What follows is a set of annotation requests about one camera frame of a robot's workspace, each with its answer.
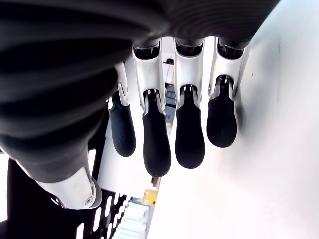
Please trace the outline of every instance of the screw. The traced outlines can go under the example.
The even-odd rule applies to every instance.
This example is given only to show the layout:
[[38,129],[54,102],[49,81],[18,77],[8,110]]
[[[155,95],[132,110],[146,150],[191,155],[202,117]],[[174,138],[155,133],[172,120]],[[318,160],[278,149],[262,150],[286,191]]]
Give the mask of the screw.
[[93,200],[93,197],[92,197],[92,196],[89,197],[89,198],[86,200],[85,205],[88,205],[92,200]]

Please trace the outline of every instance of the silver metal part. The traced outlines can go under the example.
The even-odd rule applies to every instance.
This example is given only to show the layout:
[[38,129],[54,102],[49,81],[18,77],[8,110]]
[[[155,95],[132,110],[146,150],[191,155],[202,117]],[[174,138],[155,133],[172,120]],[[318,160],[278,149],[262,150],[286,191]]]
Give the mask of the silver metal part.
[[[149,112],[149,97],[148,97],[148,95],[149,95],[150,91],[155,91],[155,90],[148,90],[148,93],[147,93],[146,97],[144,98],[145,110],[144,110],[142,116],[146,115]],[[161,107],[160,95],[158,92],[156,92],[156,105],[158,107],[158,111],[160,113],[162,113],[163,115],[166,115],[166,112]]]
[[[186,87],[187,86],[184,86],[184,91],[180,94],[180,101],[179,101],[179,104],[176,108],[176,110],[178,110],[180,107],[182,107],[185,103],[185,90],[186,90]],[[200,106],[199,106],[199,97],[197,95],[197,91],[195,89],[192,88],[192,86],[188,86],[190,87],[190,90],[193,90],[193,96],[194,96],[194,104],[200,109]]]
[[108,109],[111,109],[113,107],[113,100],[112,100],[112,96],[110,96],[107,100],[108,102]]
[[176,106],[179,108],[181,103],[180,89],[185,85],[193,85],[197,87],[197,106],[201,101],[201,89],[203,78],[203,56],[204,46],[196,56],[183,56],[176,48],[176,40],[174,40],[175,48],[175,94]]
[[232,85],[232,97],[235,95],[237,87],[238,87],[238,81],[240,80],[239,78],[242,76],[242,72],[244,69],[242,68],[242,63],[244,59],[244,55],[246,54],[247,49],[244,49],[243,55],[235,60],[230,60],[222,57],[217,49],[217,44],[218,44],[218,38],[215,37],[215,42],[214,42],[214,53],[213,53],[213,63],[211,66],[211,72],[210,72],[210,80],[209,80],[209,85],[212,90],[208,90],[209,97],[212,99],[212,97],[215,94],[216,90],[216,81],[219,76],[221,75],[227,75],[233,79],[233,85]]
[[95,183],[84,167],[61,182],[37,183],[47,192],[57,196],[63,207],[69,209],[92,208],[97,195]]
[[127,106],[129,104],[128,94],[128,81],[126,79],[126,73],[123,62],[116,64],[115,69],[118,73],[118,90],[120,95],[120,100],[123,106]]
[[143,93],[146,90],[150,89],[156,89],[159,91],[159,102],[162,110],[165,109],[165,82],[163,77],[161,53],[161,41],[159,55],[153,59],[142,60],[137,58],[132,48],[136,78],[138,82],[140,103],[143,111],[145,111]]

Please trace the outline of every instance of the yellow object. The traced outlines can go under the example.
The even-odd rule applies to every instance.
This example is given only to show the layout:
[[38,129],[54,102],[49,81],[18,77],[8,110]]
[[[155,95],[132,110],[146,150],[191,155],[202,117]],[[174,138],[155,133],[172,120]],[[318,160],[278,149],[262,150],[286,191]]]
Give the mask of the yellow object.
[[146,189],[144,192],[142,204],[154,207],[156,198],[158,197],[158,192],[150,189]]

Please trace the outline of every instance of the white wall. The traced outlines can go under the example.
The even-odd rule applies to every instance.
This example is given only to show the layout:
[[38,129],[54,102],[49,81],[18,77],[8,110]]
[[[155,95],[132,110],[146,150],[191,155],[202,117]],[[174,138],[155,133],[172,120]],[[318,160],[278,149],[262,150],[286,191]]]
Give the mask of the white wall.
[[227,149],[205,133],[207,40],[206,156],[192,170],[173,158],[148,239],[319,238],[318,12],[317,0],[283,0],[251,41],[236,99],[240,130]]

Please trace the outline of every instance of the robotic hand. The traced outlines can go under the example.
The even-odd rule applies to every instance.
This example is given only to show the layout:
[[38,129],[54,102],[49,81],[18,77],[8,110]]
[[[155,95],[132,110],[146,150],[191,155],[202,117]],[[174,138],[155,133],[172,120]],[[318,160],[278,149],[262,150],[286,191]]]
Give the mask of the robotic hand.
[[88,170],[87,144],[108,99],[115,149],[122,156],[134,152],[122,64],[133,53],[143,109],[144,163],[152,176],[164,176],[171,152],[160,38],[172,36],[175,152],[183,167],[198,167],[205,154],[200,120],[204,39],[218,36],[208,87],[207,136],[215,146],[229,147],[237,133],[234,96],[248,43],[278,1],[2,0],[2,150],[64,207],[98,206],[101,189]]

